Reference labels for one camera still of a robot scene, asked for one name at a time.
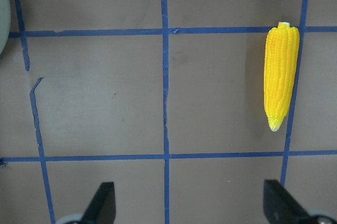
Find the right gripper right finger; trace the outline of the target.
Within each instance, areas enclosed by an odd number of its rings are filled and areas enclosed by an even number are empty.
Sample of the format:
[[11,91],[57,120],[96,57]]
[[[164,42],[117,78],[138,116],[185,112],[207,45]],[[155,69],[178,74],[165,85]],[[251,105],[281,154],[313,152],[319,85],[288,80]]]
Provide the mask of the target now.
[[263,212],[268,223],[317,223],[277,180],[264,180]]

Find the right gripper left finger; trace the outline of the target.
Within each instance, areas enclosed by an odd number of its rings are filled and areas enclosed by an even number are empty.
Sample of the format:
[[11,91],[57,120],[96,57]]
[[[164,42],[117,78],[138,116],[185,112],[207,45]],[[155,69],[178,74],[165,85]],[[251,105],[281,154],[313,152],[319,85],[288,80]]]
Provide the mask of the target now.
[[81,223],[114,223],[116,201],[114,182],[102,182],[86,208]]

